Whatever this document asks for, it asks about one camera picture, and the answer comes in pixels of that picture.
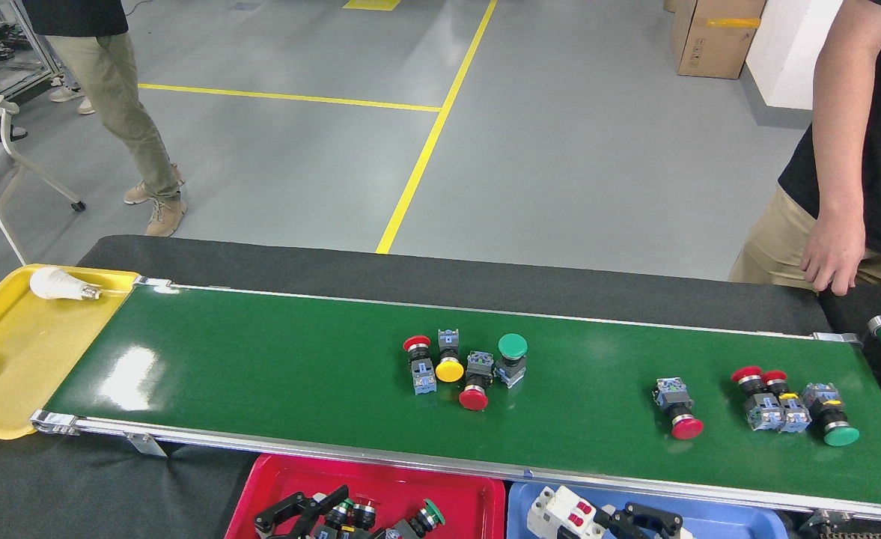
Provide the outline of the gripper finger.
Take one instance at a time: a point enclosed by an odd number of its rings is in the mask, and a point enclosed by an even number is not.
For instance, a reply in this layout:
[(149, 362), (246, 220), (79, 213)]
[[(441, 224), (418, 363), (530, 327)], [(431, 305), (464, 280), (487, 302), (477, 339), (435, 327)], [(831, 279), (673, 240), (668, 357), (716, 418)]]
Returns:
[(605, 532), (610, 532), (615, 538), (632, 538), (632, 532), (629, 532), (621, 518), (621, 512), (617, 509), (598, 509), (597, 525), (604, 528)]
[(314, 527), (317, 524), (318, 518), (327, 515), (328, 512), (331, 511), (334, 506), (340, 504), (341, 502), (347, 499), (349, 494), (349, 487), (347, 485), (341, 485), (338, 489), (335, 489), (332, 493), (322, 498), (319, 502), (314, 499), (314, 515), (313, 522), (311, 523), (311, 530), (308, 536), (276, 536), (276, 538), (309, 538), (311, 532), (314, 531)]
[(648, 505), (628, 504), (627, 516), (633, 526), (653, 532), (656, 538), (682, 537), (683, 518), (677, 513)]
[[(281, 501), (270, 505), (257, 513), (253, 518), (253, 526), (258, 536), (308, 536), (314, 515), (314, 499), (303, 492), (296, 492)], [(277, 526), (296, 518), (293, 528), (285, 535), (280, 535)]]

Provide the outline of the person's right hand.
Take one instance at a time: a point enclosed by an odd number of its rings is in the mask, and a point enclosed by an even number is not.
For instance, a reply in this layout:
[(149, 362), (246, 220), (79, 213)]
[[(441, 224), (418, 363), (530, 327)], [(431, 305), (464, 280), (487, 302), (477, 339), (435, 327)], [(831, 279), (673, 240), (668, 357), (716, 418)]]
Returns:
[(865, 223), (861, 209), (820, 212), (803, 250), (800, 269), (815, 291), (845, 296), (856, 287), (865, 256)]

